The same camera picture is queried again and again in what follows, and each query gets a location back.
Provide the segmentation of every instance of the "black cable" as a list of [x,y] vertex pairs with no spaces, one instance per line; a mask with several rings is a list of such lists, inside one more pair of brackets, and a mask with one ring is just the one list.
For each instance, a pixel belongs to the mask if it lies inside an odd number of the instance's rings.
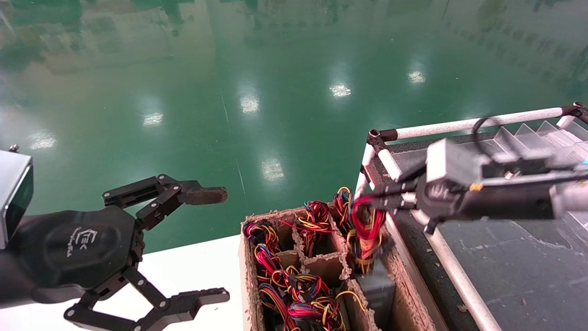
[[[500,164],[500,162],[496,161],[496,159],[494,159],[494,157],[492,157],[492,155],[487,151],[487,149],[485,149],[484,146],[482,146],[482,142],[480,141],[480,138],[478,136],[478,131],[482,127],[482,124],[484,124],[488,120],[490,120],[494,124],[494,126],[500,127],[500,125],[501,125],[500,122],[498,122],[498,120],[495,117],[482,117],[472,127],[473,142],[474,142],[474,145],[476,146],[477,150],[480,151],[480,153],[487,156],[490,159],[491,163]],[[519,159],[523,158],[520,151],[513,145],[512,141],[510,141],[507,138],[507,139],[505,139],[505,143],[508,145],[508,148],[513,153],[515,153],[516,156],[518,156]]]
[[551,179],[544,179],[544,180],[537,180],[537,181],[527,181],[522,183],[517,182],[506,182],[500,184],[484,184],[484,188],[506,188],[506,187],[520,187],[520,186],[535,186],[535,185],[546,185],[546,184],[560,184],[560,183],[567,183],[570,181],[581,181],[581,180],[588,180],[588,174],[578,175],[574,177],[564,177],[564,178],[551,178]]

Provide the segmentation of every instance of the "white table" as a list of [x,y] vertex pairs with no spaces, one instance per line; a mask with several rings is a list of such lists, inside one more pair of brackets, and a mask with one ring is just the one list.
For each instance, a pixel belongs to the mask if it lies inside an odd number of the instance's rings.
[[[230,293],[228,302],[203,306],[194,321],[172,324],[166,331],[243,329],[238,248],[239,236],[232,236],[144,255],[139,271],[166,297],[214,287],[224,287]],[[64,311],[75,302],[2,309],[0,329],[79,331],[79,327],[63,319]],[[132,320],[143,317],[150,309],[149,302],[131,285],[95,306],[97,312]]]

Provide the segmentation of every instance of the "wire bundle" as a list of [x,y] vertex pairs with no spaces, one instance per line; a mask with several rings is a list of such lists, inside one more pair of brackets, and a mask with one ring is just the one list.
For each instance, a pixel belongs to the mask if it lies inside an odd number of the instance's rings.
[[293,302],[310,302],[319,295],[328,296],[329,288],[319,276],[299,273],[290,266],[272,273],[270,283],[285,291]]
[[262,304],[281,315],[282,320],[284,321],[284,327],[282,330],[294,331],[297,329],[294,321],[288,315],[288,307],[282,300],[280,294],[267,283],[259,284],[258,289]]
[[267,220],[245,222],[243,234],[255,245],[264,244],[272,253],[282,251],[278,234]]
[[337,211],[339,218],[337,226],[343,235],[351,231],[351,224],[349,222],[349,200],[351,198],[351,190],[347,187],[341,187],[337,194],[333,196],[333,206]]
[[386,213],[383,210],[371,208],[370,221],[362,222],[360,212],[363,209],[360,207],[369,204],[373,199],[373,196],[361,196],[350,208],[353,229],[347,233],[347,245],[363,274],[369,274],[372,271],[374,254],[382,246],[381,229],[386,219]]
[[269,283],[271,281],[270,277],[272,273],[282,268],[280,259],[270,252],[264,244],[258,244],[255,246],[253,255],[255,255],[255,260],[257,260],[263,272],[263,275],[257,275],[258,282]]
[[288,315],[295,321],[309,322],[320,325],[325,331],[345,331],[343,316],[340,311],[340,304],[337,299],[343,294],[352,294],[357,298],[361,309],[365,308],[357,294],[351,291],[342,291],[333,299],[331,297],[317,297],[309,303],[292,303],[288,307]]
[[329,223],[329,206],[321,201],[308,201],[304,204],[306,218],[298,217],[298,224],[290,224],[280,220],[283,224],[300,230],[306,256],[312,257],[315,243],[323,233],[334,232]]
[[283,331],[302,331],[296,321],[318,325],[325,331],[345,331],[340,305],[336,301],[345,293],[356,296],[365,311],[354,292],[343,291],[333,299],[321,277],[300,273],[293,266],[282,269],[279,259],[272,256],[265,245],[257,245],[254,253],[266,275],[258,276],[258,280],[262,279],[258,286],[259,297],[264,306],[280,314],[284,321]]

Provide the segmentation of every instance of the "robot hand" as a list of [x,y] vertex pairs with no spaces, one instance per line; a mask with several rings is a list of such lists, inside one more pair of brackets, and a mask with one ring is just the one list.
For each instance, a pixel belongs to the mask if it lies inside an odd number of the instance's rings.
[[[145,247],[143,230],[154,228],[183,203],[225,201],[223,187],[204,188],[197,181],[176,181],[162,174],[104,192],[106,207],[102,210],[67,210],[21,219],[32,195],[32,162],[25,155],[0,153],[11,154],[0,154],[7,161],[0,162],[5,170],[0,179],[18,183],[6,195],[4,210],[11,212],[2,215],[0,224],[5,238],[5,247],[0,249],[0,308],[81,297],[64,313],[65,319],[80,327],[159,331],[168,324],[194,319],[204,304],[229,300],[225,289],[166,298],[137,271]],[[10,172],[10,178],[5,176],[8,166],[18,169]],[[123,210],[151,199],[136,218]],[[92,310],[98,300],[108,299],[127,283],[153,305],[144,318],[135,322]]]
[[[437,141],[395,183],[376,187],[354,204],[392,213],[422,210],[429,216],[428,234],[446,220],[554,220],[588,211],[588,166],[571,157],[570,150],[511,148],[514,153],[490,155],[476,147],[473,151],[447,139]],[[573,235],[588,240],[588,233]]]

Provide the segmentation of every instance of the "white metal frame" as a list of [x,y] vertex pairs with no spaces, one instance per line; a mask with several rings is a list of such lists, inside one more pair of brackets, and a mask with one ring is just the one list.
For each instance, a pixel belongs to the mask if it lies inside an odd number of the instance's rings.
[[[518,112],[514,114],[506,114],[506,115],[499,115],[496,116],[495,119],[502,125],[502,124],[513,124],[513,123],[522,123],[526,121],[534,121],[534,120],[545,120],[548,118],[554,117],[561,117],[563,115],[563,109],[560,107],[557,108],[548,108],[543,110],[533,110],[533,111],[526,111],[526,112]],[[565,127],[573,117],[571,116],[563,116],[560,121],[557,123],[559,127]],[[439,123],[439,124],[431,124],[431,125],[422,125],[418,127],[412,128],[399,128],[396,129],[397,134],[397,141],[407,138],[415,138],[415,137],[423,137],[427,135],[433,134],[444,134],[444,133],[452,133],[457,131],[463,130],[471,130],[474,123],[478,121],[479,118],[471,119],[471,120],[463,120],[463,121],[455,121],[455,122],[448,122],[448,123]],[[493,123],[486,121],[483,127],[492,126]],[[376,156],[375,149],[370,145],[366,144],[365,152],[363,153],[363,160],[362,165],[364,168],[368,167],[374,157]],[[386,172],[392,179],[397,179],[401,175],[400,168],[392,158],[392,155],[389,150],[383,149],[378,152],[377,157],[380,159]],[[368,184],[367,175],[363,173],[359,173],[358,184],[355,189],[354,198],[361,195],[364,191],[365,186]],[[369,185],[371,188],[374,188],[373,180],[369,180]],[[421,210],[412,211],[414,218],[423,224],[428,223],[429,217]],[[393,239],[396,243],[396,248],[403,259],[409,274],[413,277],[413,282],[415,283],[416,289],[423,300],[423,303],[427,307],[427,310],[435,324],[435,328],[437,331],[447,330],[447,326],[445,321],[441,317],[438,307],[433,300],[432,295],[430,294],[427,286],[425,285],[422,276],[420,275],[419,270],[417,269],[412,257],[410,256],[406,245],[404,244],[400,233],[398,232],[396,225],[394,224],[393,217],[388,213],[387,215],[387,229],[390,231]],[[458,294],[462,298],[463,302],[466,304],[469,313],[472,315],[474,321],[478,325],[481,331],[502,331],[502,328],[498,325],[494,316],[490,313],[490,310],[486,306],[484,300],[480,297],[480,294],[472,284],[472,281],[467,276],[466,272],[463,270],[463,267],[451,251],[449,245],[441,235],[439,231],[435,231],[433,235],[424,234],[429,244],[431,245],[435,254],[439,258],[441,265],[446,270],[447,275],[451,279],[454,287],[456,288]]]

